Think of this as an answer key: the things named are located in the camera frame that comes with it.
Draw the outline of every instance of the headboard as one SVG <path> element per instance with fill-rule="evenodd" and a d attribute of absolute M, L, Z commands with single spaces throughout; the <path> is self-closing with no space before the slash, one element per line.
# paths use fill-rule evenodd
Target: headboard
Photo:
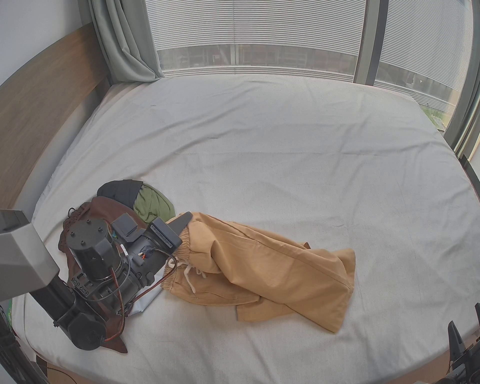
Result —
<path fill-rule="evenodd" d="M 0 86 L 0 208 L 13 208 L 47 145 L 107 74 L 90 23 L 40 52 Z"/>

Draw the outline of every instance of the green garment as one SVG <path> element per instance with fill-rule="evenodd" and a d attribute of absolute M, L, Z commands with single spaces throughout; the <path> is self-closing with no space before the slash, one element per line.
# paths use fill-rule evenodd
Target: green garment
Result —
<path fill-rule="evenodd" d="M 173 204 L 162 192 L 145 183 L 133 203 L 133 210 L 147 224 L 152 222 L 155 217 L 159 217 L 165 222 L 175 217 Z"/>

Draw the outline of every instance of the tan pants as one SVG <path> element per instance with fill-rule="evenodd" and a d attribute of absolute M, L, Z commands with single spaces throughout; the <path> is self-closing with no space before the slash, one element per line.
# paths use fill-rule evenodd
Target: tan pants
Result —
<path fill-rule="evenodd" d="M 272 232 L 193 213 L 162 283 L 188 302 L 236 305 L 238 320 L 297 312 L 337 332 L 353 292 L 355 253 L 309 249 Z M 171 270 L 172 261 L 165 268 Z"/>

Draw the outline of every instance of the white bed sheet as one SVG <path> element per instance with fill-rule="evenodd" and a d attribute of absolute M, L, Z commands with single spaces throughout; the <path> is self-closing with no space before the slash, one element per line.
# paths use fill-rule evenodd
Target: white bed sheet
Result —
<path fill-rule="evenodd" d="M 334 335 L 300 315 L 237 322 L 162 292 L 127 319 L 129 353 L 76 349 L 30 297 L 16 332 L 99 383 L 371 383 L 447 348 L 477 323 L 480 204 L 413 99 L 300 77 L 188 76 L 111 90 L 55 171 L 34 225 L 57 250 L 70 207 L 139 179 L 177 212 L 205 212 L 313 248 L 351 247 L 355 292 Z"/>

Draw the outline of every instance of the drawstring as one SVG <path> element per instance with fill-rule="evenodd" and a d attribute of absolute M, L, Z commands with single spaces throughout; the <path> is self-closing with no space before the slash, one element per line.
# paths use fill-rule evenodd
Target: drawstring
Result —
<path fill-rule="evenodd" d="M 193 284 L 191 283 L 191 281 L 190 281 L 190 279 L 189 279 L 189 277 L 188 277 L 188 273 L 189 273 L 190 270 L 193 268 L 193 265 L 190 264 L 190 263 L 187 263 L 187 262 L 185 262 L 185 261 L 180 261 L 180 260 L 178 260 L 178 262 L 177 262 L 177 267 L 179 267 L 179 266 L 181 266 L 181 265 L 186 265 L 186 266 L 187 266 L 187 267 L 185 268 L 185 270 L 183 271 L 183 275 L 185 276 L 185 279 L 187 280 L 187 283 L 188 283 L 188 285 L 190 286 L 190 289 L 192 290 L 193 293 L 195 293 L 195 292 L 196 292 L 195 287 L 193 286 Z M 173 267 L 175 266 L 175 263 L 173 262 L 172 259 L 169 259 L 169 260 L 168 260 L 168 266 L 169 266 L 170 268 L 173 268 Z M 201 271 L 201 270 L 198 269 L 198 268 L 195 268 L 195 269 L 197 270 L 197 275 L 202 275 L 202 277 L 203 277 L 204 279 L 207 278 L 205 272 Z"/>

